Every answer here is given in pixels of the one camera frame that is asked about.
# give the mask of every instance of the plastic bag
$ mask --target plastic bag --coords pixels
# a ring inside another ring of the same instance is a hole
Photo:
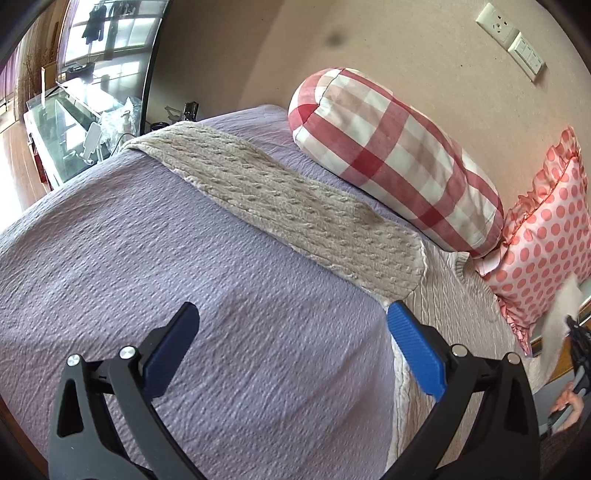
[[[127,97],[123,107],[105,112],[100,117],[100,128],[102,130],[101,143],[104,143],[111,152],[123,143],[123,134],[130,134],[134,137],[139,135],[139,122],[142,115],[142,101],[135,97]]]

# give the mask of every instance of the lavender bedspread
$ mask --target lavender bedspread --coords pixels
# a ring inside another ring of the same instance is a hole
[[[406,224],[302,154],[283,109],[205,124]],[[144,154],[91,168],[5,231],[0,288],[0,395],[43,454],[66,357],[114,355],[191,301],[201,331],[155,405],[208,478],[384,471],[396,413],[383,308]]]

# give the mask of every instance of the hand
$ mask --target hand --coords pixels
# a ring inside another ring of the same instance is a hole
[[[563,392],[560,394],[558,399],[556,399],[556,402],[550,410],[550,413],[554,413],[555,411],[566,408],[568,405],[573,407],[573,411],[569,415],[569,418],[567,418],[566,421],[560,427],[558,427],[558,429],[556,429],[556,432],[562,432],[563,430],[572,427],[575,423],[577,423],[583,412],[583,399],[573,393],[573,388],[574,384],[572,382],[568,382]]]

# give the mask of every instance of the dark spot on wall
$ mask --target dark spot on wall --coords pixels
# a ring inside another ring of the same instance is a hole
[[[345,44],[346,37],[341,31],[334,31],[328,37],[326,37],[326,46],[332,48],[338,48]]]

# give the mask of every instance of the glass tabletop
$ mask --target glass tabletop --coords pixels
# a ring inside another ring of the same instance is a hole
[[[91,164],[82,159],[82,152],[87,130],[92,122],[98,121],[94,114],[59,89],[46,99],[45,106],[41,103],[34,106],[30,115],[51,158],[52,165],[44,162],[44,167],[58,185],[90,168]],[[104,145],[101,145],[101,153],[103,158],[109,156]],[[97,152],[91,154],[92,164],[98,159]]]

